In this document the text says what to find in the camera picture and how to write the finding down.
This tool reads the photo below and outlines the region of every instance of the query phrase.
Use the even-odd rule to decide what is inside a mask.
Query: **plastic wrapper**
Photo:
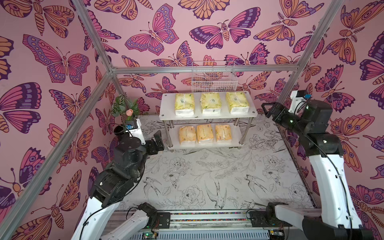
[[[193,93],[176,94],[175,114],[178,116],[191,116],[195,114],[195,98]]]
[[[231,127],[228,124],[216,124],[216,141],[232,142]]]
[[[249,111],[249,103],[244,92],[227,92],[225,99],[231,114],[245,114]]]
[[[221,112],[221,99],[218,92],[202,93],[200,104],[203,114],[216,114]]]
[[[181,126],[179,129],[180,145],[196,142],[196,131],[193,126]]]
[[[197,142],[208,143],[213,142],[214,133],[210,124],[197,125]]]

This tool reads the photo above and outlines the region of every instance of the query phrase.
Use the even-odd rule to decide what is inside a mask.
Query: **plant pot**
[[[125,129],[122,126],[117,126],[113,130],[113,133],[116,135],[116,137],[119,139],[119,141],[122,139],[123,135],[125,134]]]

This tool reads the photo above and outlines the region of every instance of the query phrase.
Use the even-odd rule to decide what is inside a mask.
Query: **white wire basket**
[[[237,79],[234,66],[226,66],[226,61],[195,61],[192,66],[191,86],[193,93],[236,91]],[[220,64],[222,72],[217,72],[214,66]]]

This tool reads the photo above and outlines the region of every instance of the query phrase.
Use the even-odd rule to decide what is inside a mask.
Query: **pink wall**
[[[371,14],[359,19],[366,13],[366,4],[372,8]],[[364,226],[375,232],[375,239],[384,237],[384,157],[380,152],[384,151],[384,130],[381,126],[384,119],[384,35],[382,28],[378,27],[384,19],[383,10],[384,1],[345,1],[345,14],[339,13],[333,20],[327,37],[324,37],[322,53],[317,58],[312,56],[310,67],[304,70],[308,77],[304,75],[298,81],[300,89],[312,91],[315,99],[331,101],[334,112],[328,131],[341,140],[354,207]],[[352,18],[350,24],[343,24],[340,19],[348,19],[351,12],[359,14]],[[343,30],[354,33],[343,38]],[[285,136],[313,191],[312,196],[320,203],[309,159],[296,142],[296,136],[288,132]]]

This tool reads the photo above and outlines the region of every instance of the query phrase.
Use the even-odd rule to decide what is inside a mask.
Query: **white shelf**
[[[175,114],[175,96],[176,93],[163,94],[160,107],[160,120],[188,120],[188,119],[217,119],[217,118],[252,118],[257,117],[257,110],[253,104],[249,92],[244,91],[248,103],[249,111],[246,114],[230,114],[227,101],[225,100],[226,92],[219,92],[221,98],[221,112],[215,114],[202,114],[200,97],[201,93],[193,93],[195,97],[195,114],[188,117],[181,117]]]
[[[234,126],[233,122],[226,122],[231,127],[232,141],[227,142],[217,142],[216,141],[216,132],[215,125],[219,123],[211,123],[212,130],[214,132],[214,141],[211,143],[198,143],[195,144],[183,144],[180,145],[179,141],[179,129],[181,126],[194,126],[195,130],[197,129],[197,125],[201,124],[175,124],[174,128],[169,128],[169,136],[172,140],[173,147],[169,149],[189,149],[189,148],[214,148],[214,147],[239,147],[239,141],[241,139],[241,132],[239,126]]]

